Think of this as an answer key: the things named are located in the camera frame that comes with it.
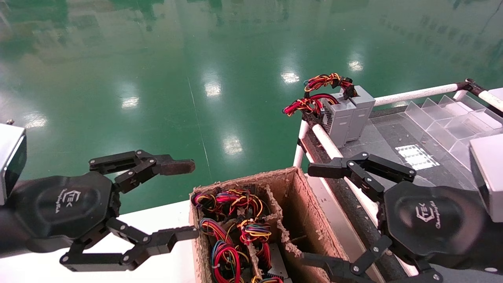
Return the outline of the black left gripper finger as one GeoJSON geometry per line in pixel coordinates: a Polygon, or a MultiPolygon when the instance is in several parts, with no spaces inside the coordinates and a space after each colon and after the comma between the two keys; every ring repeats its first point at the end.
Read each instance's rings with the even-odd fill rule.
{"type": "Polygon", "coordinates": [[[115,189],[127,193],[156,175],[183,175],[195,170],[192,159],[175,160],[169,154],[153,155],[144,150],[112,154],[91,159],[89,170],[108,175],[122,172],[114,181],[115,189]]]}

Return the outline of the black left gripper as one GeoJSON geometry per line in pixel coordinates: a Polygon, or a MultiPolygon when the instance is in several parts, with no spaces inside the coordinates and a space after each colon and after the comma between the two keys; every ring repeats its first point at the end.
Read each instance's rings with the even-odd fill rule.
{"type": "Polygon", "coordinates": [[[144,233],[118,220],[120,196],[107,177],[50,176],[17,184],[6,201],[6,252],[69,248],[60,264],[72,272],[133,271],[176,243],[199,237],[194,226],[144,233]],[[133,247],[125,253],[84,253],[112,233],[133,247]]]}

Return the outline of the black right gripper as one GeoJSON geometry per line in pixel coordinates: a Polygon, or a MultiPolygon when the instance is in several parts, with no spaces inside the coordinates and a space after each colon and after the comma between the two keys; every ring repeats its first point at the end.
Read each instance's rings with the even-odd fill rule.
{"type": "Polygon", "coordinates": [[[302,253],[302,265],[323,269],[336,283],[373,283],[364,274],[386,249],[418,270],[418,275],[392,283],[442,283],[442,275],[428,262],[447,268],[492,267],[492,220],[477,191],[401,182],[384,192],[383,215],[386,236],[356,262],[302,253]]]}

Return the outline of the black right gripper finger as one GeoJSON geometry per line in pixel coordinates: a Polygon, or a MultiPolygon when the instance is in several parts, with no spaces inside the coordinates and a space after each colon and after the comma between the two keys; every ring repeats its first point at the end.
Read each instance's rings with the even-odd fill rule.
{"type": "Polygon", "coordinates": [[[416,170],[374,154],[361,152],[350,158],[335,157],[329,163],[310,163],[308,175],[312,177],[347,178],[374,202],[382,202],[385,187],[372,177],[382,177],[394,183],[413,182],[416,170]]]}

